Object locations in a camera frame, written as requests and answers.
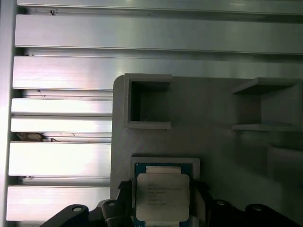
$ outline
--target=screw hole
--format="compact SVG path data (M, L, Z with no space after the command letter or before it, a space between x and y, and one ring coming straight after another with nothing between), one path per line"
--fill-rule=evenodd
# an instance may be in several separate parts
M254 206L253 209L255 211L262 211L262 208L260 206Z
M109 202L108 206L115 206L115 204L116 204L115 202Z
M81 211L82 210L82 207L74 207L73 209L72 209L72 211L74 211L74 212L79 212L79 211Z
M226 202L219 200L219 201L217 201L217 204L218 204L219 206L225 206L225 205L226 205Z

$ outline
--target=metal frame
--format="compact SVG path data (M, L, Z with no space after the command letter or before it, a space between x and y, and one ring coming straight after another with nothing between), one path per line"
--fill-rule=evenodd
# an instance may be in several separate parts
M6 225L10 105L12 95L16 0L1 0L0 12L0 226Z
M238 1L238 0L18 0L20 6L74 7L108 9L166 9L193 11L223 11L262 14L302 14L303 3L299 1Z

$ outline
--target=metal surface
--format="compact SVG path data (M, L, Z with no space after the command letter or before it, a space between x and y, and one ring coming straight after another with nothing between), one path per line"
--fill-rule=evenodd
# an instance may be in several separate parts
M15 57L14 88L105 89L124 73L172 74L174 77L300 78L303 64L264 61L207 61L139 58Z
M300 54L302 39L301 24L17 15L15 45Z
M11 119L13 132L88 132L111 133L111 117L51 117L14 116Z
M12 142L10 176L110 178L110 144Z
M21 6L49 6L76 8L131 8L131 9L169 9L202 10L244 13L289 13L302 14L300 1L258 1L258 0L18 0Z
M112 91L99 90L43 90L25 89L22 90L23 98L32 99L68 99L68 100L113 100Z
M10 104L13 75L16 0L1 0L0 11L0 226L6 224Z
M22 178L21 184L24 186L87 186L109 187L109 178L72 178L72 177L38 177L27 176Z
M71 204L82 204L93 210L106 199L109 199L109 188L10 186L6 218L46 221Z
M52 100L14 98L14 115L98 116L111 117L112 101Z

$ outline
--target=metal slat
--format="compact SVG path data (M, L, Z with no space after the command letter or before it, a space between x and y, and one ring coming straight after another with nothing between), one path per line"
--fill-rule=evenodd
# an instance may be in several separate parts
M111 117L14 116L12 132L111 133Z
M14 98L11 111L14 115L55 116L112 116L112 101L104 100L52 100Z
M12 142L10 176L110 178L110 144Z
M300 1L259 1L259 0L18 0L20 6L76 7L76 8L127 8L127 9L169 9L202 10L243 13L302 14Z
M17 15L15 45L298 54L302 39L302 24Z
M106 199L109 199L109 188L10 186L6 218L46 221L69 205L82 204L93 210Z
M14 88L113 89L125 73L172 74L181 77L300 78L300 63L201 61L182 59L15 57Z

